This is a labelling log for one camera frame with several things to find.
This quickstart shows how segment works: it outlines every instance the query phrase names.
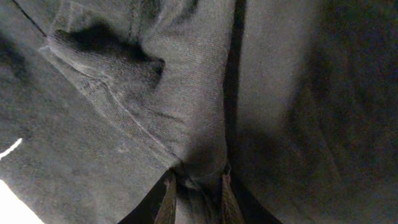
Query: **dark gap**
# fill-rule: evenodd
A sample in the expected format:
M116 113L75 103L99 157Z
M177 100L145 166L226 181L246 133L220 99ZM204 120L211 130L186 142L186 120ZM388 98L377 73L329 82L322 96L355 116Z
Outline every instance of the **dark gap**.
M165 185L165 181L170 177L170 175L171 171L166 171L144 199L142 199L141 203L118 224L154 223L157 212L159 211L166 194L167 187Z
M236 178L233 170L231 171L231 188L246 223L282 224L253 197L244 184Z
M241 59L245 13L246 0L237 0L235 3L231 45L229 48L228 61L223 83L225 136L228 149L234 148L236 144L239 62ZM231 150L228 150L228 157L231 158Z

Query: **seam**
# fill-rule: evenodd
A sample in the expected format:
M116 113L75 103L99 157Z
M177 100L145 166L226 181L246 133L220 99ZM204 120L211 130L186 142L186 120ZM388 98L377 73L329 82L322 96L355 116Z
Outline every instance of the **seam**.
M134 0L132 0L132 1L130 2L131 12L134 12L133 7L132 7L133 1L134 1ZM127 37L127 41L128 41L128 42L130 42L131 29L132 29L132 22L133 22L133 20L134 20L134 13L132 13L132 14L133 14L133 16L132 16L132 19L131 19L130 24L129 24L129 35L128 35L128 37Z
M139 23L138 23L138 31L137 31L137 39L138 40L141 38L141 28L142 28L142 21L143 21L143 17L144 17L142 15L144 12L144 10L143 10L144 3L145 3L145 1L141 0L140 4L139 4L139 12L140 12L141 16L139 17L140 19L139 19Z
M21 7L21 5L19 5L19 3L16 0L11 0L14 5L18 8L18 10L21 11L21 13L26 17L26 19L28 19L30 21L30 23L36 27L37 30L39 30L39 32L42 34L42 36L47 37L47 35L45 34L45 32L39 27L39 25L37 25L37 23L25 12L25 10L23 10L23 8Z
M165 146L160 140L158 140L153 134L151 134L149 132L149 130L147 130L142 124L141 122L139 122L136 117L134 115L132 115L124 106L123 104L115 97L115 95L112 93L111 88L108 85L108 82L106 82L106 80L104 80L104 78L101 77L92 77L91 75L87 75L84 74L82 72L79 72L80 74L82 74L85 77L88 78L93 78L93 79L97 79L99 82L101 82L107 89L108 93L112 96L112 99L118 104L118 106L120 106L120 108L122 108L127 114L128 116L137 124L137 126L143 130L152 140L154 140L156 142L156 144L158 144L160 147L163 148L163 150L167 153L169 153L174 159L177 159L179 162L182 163L182 159L179 158L174 152L172 152L167 146Z

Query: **gray fabric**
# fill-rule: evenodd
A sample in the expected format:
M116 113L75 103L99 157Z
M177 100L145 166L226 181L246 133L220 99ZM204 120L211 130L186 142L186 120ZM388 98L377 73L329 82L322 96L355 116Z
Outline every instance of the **gray fabric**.
M360 2L247 1L231 163L282 223L398 222L397 13Z
M232 1L17 3L1 4L0 30L25 60L8 64L26 70L31 89L2 72L1 148L24 141L1 161L0 178L45 223L116 223L171 166L193 198L216 189ZM70 34L97 24L116 38L86 53Z
M23 142L0 179L45 223L117 223L175 167L176 222L215 223L239 63L228 154L258 201L283 223L398 222L397 12L234 4L3 0L0 149Z

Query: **white light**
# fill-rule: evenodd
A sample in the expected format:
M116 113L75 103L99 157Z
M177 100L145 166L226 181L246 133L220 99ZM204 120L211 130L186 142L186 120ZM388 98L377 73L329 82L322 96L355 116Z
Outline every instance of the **white light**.
M1 160L1 158L6 157L8 154L10 154L10 152L12 152L14 149L16 149L21 142L22 142L22 139L18 139L18 141L16 141L9 149L0 153L0 160Z
M0 223L44 224L2 180L0 180Z

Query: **light patch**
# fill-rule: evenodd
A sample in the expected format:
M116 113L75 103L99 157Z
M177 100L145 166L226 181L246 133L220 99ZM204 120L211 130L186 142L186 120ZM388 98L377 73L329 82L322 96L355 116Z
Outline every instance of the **light patch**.
M12 152L14 149L16 149L21 142L22 142L22 139L20 138L9 149L7 149L4 152L0 153L0 160L1 160L1 158L6 157L8 154L10 154L10 152Z
M0 198L0 223L44 224L2 180L0 180Z

